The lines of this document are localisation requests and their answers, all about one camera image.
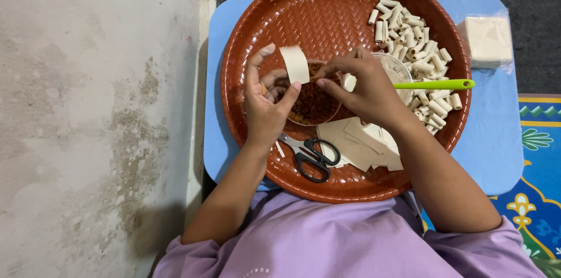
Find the brown filling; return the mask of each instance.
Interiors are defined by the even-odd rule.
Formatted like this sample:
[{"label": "brown filling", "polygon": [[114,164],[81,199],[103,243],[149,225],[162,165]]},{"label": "brown filling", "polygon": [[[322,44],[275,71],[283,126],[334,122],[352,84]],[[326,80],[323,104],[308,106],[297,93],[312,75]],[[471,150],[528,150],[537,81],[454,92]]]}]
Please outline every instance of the brown filling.
[{"label": "brown filling", "polygon": [[[323,66],[323,63],[308,63],[310,77],[315,75],[321,66]],[[341,86],[337,75],[333,74],[328,79]],[[310,82],[302,85],[298,100],[292,107],[288,117],[299,124],[318,125],[335,115],[339,106],[340,102],[321,89],[314,80],[310,80]]]}]

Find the ring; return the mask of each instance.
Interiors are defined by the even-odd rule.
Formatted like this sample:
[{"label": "ring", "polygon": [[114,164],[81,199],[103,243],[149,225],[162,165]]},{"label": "ring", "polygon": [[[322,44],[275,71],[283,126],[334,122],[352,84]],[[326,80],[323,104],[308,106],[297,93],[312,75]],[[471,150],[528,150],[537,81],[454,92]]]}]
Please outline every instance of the ring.
[{"label": "ring", "polygon": [[269,90],[267,89],[267,87],[265,86],[265,84],[263,84],[263,82],[259,81],[261,83],[261,95],[267,96],[267,92],[269,92]]}]

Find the brown woven tray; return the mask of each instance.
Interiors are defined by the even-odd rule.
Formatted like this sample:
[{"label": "brown woven tray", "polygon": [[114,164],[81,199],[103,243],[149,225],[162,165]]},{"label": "brown woven tray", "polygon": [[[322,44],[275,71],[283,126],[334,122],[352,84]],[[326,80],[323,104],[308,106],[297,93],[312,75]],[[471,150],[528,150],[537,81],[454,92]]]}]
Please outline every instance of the brown woven tray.
[{"label": "brown woven tray", "polygon": [[[238,145],[247,137],[243,115],[243,71],[247,59],[270,43],[277,46],[299,44],[308,59],[328,61],[346,54],[356,45],[379,51],[374,43],[374,30],[367,25],[368,16],[379,0],[255,0],[236,24],[224,53],[221,71],[221,95],[226,120]],[[466,49],[450,16],[435,0],[397,0],[430,26],[430,38],[445,47],[453,58],[446,74],[452,79],[470,79],[471,69]],[[260,75],[285,68],[279,52],[268,57]],[[436,134],[437,140],[451,152],[456,145],[470,109],[471,91],[458,91],[463,109],[451,112],[446,126]],[[354,116],[342,107],[333,120]],[[284,132],[292,138],[316,138],[315,127],[304,127],[287,121]],[[363,173],[354,166],[331,168],[331,178],[316,184],[300,176],[295,169],[294,154],[280,144],[284,158],[273,148],[266,176],[280,187],[306,199],[328,202],[380,201],[411,188],[405,171],[388,172],[385,167]],[[312,167],[305,169],[319,177]]]}]

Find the green handle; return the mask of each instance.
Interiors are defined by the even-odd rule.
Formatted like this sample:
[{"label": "green handle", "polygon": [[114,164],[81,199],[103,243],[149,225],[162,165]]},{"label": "green handle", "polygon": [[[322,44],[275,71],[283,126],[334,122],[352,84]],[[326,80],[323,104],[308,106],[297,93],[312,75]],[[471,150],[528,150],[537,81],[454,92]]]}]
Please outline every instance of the green handle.
[{"label": "green handle", "polygon": [[393,84],[393,87],[396,89],[470,89],[474,86],[475,82],[473,80],[447,80]]}]

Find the patterned rug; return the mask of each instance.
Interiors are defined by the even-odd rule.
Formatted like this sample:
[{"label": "patterned rug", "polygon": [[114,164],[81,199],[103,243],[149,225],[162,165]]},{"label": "patterned rug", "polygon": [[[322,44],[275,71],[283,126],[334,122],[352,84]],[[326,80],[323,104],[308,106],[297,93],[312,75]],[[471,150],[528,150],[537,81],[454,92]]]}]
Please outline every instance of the patterned rug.
[{"label": "patterned rug", "polygon": [[[520,94],[518,103],[522,178],[508,193],[490,198],[518,225],[526,254],[549,277],[561,276],[561,95]],[[424,212],[422,217],[425,228],[434,230]]]}]

